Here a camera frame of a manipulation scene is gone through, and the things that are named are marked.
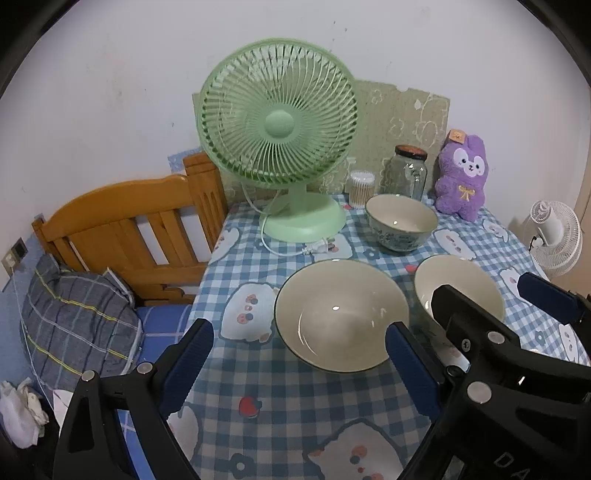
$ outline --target white bowl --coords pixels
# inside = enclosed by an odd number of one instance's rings
[[[398,194],[371,197],[365,211],[378,242],[395,252],[410,252],[420,247],[439,223],[427,205]]]
[[[442,285],[451,285],[493,317],[503,321],[505,304],[501,292],[490,276],[478,265],[455,255],[436,255],[421,263],[414,276],[418,301],[427,313],[422,324],[427,328],[431,345],[445,365],[457,365],[467,371],[470,363],[446,338],[431,311],[433,292]]]
[[[275,302],[277,331],[305,362],[331,372],[359,372],[388,359],[386,329],[408,325],[396,282],[355,260],[313,263],[294,273]]]
[[[436,255],[419,265],[414,276],[414,288],[418,301],[432,319],[431,298],[442,285],[451,285],[503,321],[505,304],[501,292],[493,279],[475,263],[455,255]]]

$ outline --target fan grille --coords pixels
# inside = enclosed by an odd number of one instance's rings
[[[554,210],[563,225],[564,233],[561,241],[554,247],[542,245],[531,250],[531,255],[539,263],[550,278],[559,277],[574,267],[579,260],[582,249],[581,228],[573,210],[562,202],[545,202],[544,208],[534,204],[530,219],[540,223],[549,217],[550,208]]]
[[[358,123],[353,77],[328,51],[291,39],[225,58],[199,96],[202,147],[250,183],[309,183],[338,165]]]

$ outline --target fan stand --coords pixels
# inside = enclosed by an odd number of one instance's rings
[[[273,203],[264,233],[281,242],[310,243],[334,237],[346,221],[344,208],[334,198],[307,192],[302,184],[290,187]]]

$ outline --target fan base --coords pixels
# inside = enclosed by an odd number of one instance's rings
[[[264,233],[275,240],[297,244],[316,242],[335,236],[345,226],[344,208],[328,195],[307,192],[305,208],[297,213],[286,206],[289,199],[289,195],[277,198],[265,223]]]

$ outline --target blue gripper pad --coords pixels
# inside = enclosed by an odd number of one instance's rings
[[[533,273],[527,272],[519,277],[517,290],[521,297],[564,325],[576,323],[583,315],[583,306],[576,295]]]
[[[418,412],[435,421],[440,412],[438,382],[445,382],[443,368],[437,371],[435,362],[402,322],[388,327],[386,351]]]
[[[212,324],[197,319],[179,343],[168,346],[160,355],[156,361],[158,372],[167,372],[163,382],[155,379],[162,385],[159,410],[163,418],[182,408],[212,346]]]

